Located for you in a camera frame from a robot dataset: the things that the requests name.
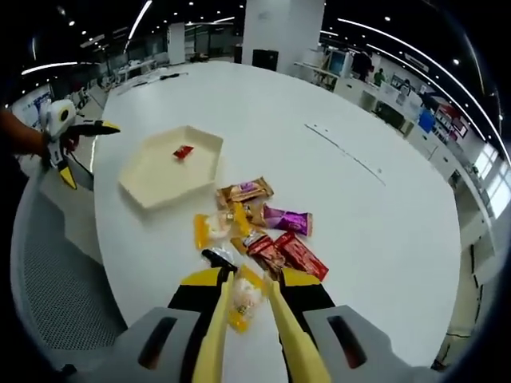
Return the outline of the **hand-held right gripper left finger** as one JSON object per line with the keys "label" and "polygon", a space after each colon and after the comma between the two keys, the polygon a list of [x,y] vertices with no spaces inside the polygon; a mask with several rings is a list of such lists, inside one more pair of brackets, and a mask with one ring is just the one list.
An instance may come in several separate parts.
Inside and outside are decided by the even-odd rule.
{"label": "hand-held right gripper left finger", "polygon": [[115,382],[219,382],[224,356],[224,269],[185,278],[168,306],[134,322],[113,349]]}

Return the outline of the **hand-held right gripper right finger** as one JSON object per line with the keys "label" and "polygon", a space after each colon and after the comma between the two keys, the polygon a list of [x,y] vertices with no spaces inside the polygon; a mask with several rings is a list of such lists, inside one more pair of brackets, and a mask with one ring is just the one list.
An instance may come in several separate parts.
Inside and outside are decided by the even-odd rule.
{"label": "hand-held right gripper right finger", "polygon": [[390,338],[349,306],[336,306],[315,276],[284,269],[280,293],[333,382],[399,381]]}

